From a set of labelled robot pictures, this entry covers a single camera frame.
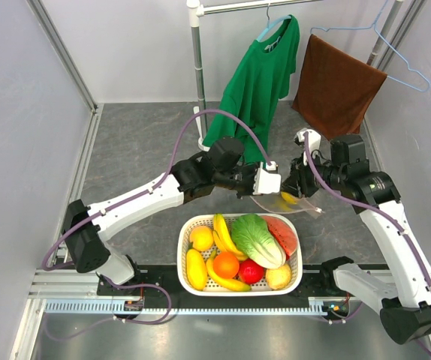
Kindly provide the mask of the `clear dotted zip bag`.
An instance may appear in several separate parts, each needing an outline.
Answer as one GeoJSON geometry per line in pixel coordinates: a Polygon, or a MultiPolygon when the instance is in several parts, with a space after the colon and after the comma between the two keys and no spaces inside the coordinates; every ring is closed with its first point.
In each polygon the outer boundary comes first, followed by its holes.
{"type": "Polygon", "coordinates": [[[323,213],[321,208],[307,199],[300,199],[285,192],[251,196],[251,199],[264,211],[279,215],[306,212],[317,218],[323,213]]]}

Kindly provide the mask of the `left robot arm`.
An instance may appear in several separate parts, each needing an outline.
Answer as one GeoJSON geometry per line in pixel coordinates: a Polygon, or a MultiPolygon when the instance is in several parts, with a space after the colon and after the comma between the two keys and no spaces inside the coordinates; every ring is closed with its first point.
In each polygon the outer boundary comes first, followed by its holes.
{"type": "Polygon", "coordinates": [[[246,162],[243,151],[238,139],[224,137],[209,151],[176,162],[169,172],[121,196],[91,205],[71,202],[62,234],[75,270],[97,272],[122,294],[134,294],[140,286],[136,263],[107,241],[153,214],[209,196],[214,188],[236,191],[238,197],[252,195],[261,165],[246,162]]]}

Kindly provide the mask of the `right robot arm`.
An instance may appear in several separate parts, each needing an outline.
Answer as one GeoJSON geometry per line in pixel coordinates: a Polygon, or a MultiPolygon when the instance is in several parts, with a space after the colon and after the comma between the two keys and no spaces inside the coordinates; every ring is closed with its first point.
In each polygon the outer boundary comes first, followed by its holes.
{"type": "Polygon", "coordinates": [[[372,233],[393,276],[394,285],[368,274],[347,257],[327,262],[319,286],[328,295],[341,290],[375,311],[398,344],[431,335],[431,266],[405,216],[399,191],[385,172],[370,169],[361,136],[330,141],[330,158],[320,150],[321,135],[302,129],[294,138],[303,153],[291,162],[281,186],[285,194],[309,198],[325,189],[350,204],[372,233]]]}

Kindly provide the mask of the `green plastic cabbage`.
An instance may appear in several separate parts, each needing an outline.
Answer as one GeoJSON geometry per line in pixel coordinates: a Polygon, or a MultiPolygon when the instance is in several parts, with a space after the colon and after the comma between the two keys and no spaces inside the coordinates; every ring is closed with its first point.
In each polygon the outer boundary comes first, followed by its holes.
{"type": "Polygon", "coordinates": [[[238,250],[263,268],[277,269],[286,262],[284,250],[258,214],[239,216],[231,225],[231,239],[238,250]]]}

